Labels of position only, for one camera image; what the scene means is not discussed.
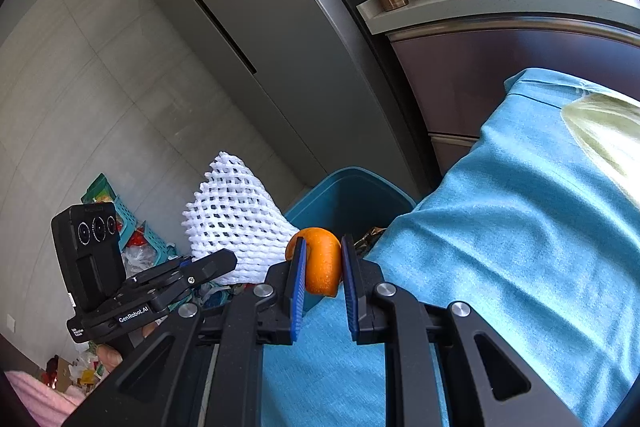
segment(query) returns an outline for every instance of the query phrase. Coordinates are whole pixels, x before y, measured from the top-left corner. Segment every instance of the mesh netting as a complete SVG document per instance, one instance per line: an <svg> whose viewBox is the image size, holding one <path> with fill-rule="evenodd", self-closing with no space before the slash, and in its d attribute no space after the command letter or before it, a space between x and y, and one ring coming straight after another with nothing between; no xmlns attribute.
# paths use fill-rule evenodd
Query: mesh netting
<svg viewBox="0 0 640 427"><path fill-rule="evenodd" d="M216 282L263 282L269 267L284 261L287 243L298 229L236 156L221 152L205 177L195 201L183 212L191 254L200 259L227 248L236 254L238 265Z"/></svg>

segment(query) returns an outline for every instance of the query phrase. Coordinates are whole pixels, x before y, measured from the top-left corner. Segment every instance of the silver bolt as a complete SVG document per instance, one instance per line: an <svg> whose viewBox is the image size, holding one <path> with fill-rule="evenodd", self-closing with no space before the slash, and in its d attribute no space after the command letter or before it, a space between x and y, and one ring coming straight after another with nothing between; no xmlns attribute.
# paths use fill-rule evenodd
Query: silver bolt
<svg viewBox="0 0 640 427"><path fill-rule="evenodd" d="M184 319L193 317L196 313L198 313L198 307L192 302L187 302L178 308L178 315Z"/></svg>
<svg viewBox="0 0 640 427"><path fill-rule="evenodd" d="M390 282L381 282L376 286L376 292L378 292L378 295L382 295L383 297L391 297L396 294L396 287Z"/></svg>
<svg viewBox="0 0 640 427"><path fill-rule="evenodd" d="M458 301L451 305L451 312L458 317L466 317L471 313L471 308L466 302Z"/></svg>
<svg viewBox="0 0 640 427"><path fill-rule="evenodd" d="M270 284L258 284L254 288L254 295L257 297L268 297L273 293L273 287Z"/></svg>

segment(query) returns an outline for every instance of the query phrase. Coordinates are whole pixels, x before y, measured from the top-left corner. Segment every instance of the orange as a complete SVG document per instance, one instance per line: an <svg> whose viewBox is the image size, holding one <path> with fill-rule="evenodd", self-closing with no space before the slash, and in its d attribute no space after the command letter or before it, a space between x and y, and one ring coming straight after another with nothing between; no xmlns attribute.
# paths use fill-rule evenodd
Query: orange
<svg viewBox="0 0 640 427"><path fill-rule="evenodd" d="M306 241L306 291L314 295L335 297L342 277L340 241L325 229L304 229L294 235L287 245L285 258L292 259L296 240Z"/></svg>

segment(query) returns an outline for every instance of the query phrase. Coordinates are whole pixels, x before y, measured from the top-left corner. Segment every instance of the white countertop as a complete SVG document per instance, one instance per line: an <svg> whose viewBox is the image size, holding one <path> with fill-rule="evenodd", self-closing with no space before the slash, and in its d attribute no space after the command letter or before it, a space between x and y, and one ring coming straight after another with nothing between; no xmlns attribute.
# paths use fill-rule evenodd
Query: white countertop
<svg viewBox="0 0 640 427"><path fill-rule="evenodd" d="M385 12L378 0L358 6L372 34L455 17L498 13L536 13L580 16L636 28L640 32L639 0L409 0Z"/></svg>

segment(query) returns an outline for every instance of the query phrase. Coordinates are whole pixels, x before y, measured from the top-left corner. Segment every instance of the pink fabric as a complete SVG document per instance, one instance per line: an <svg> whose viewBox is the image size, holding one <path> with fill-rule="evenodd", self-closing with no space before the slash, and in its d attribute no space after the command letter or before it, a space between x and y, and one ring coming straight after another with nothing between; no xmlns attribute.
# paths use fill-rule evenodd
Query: pink fabric
<svg viewBox="0 0 640 427"><path fill-rule="evenodd" d="M75 390L73 386L69 387L67 394L62 394L27 373L7 371L5 375L15 394L40 427L60 427L84 400L82 392Z"/></svg>

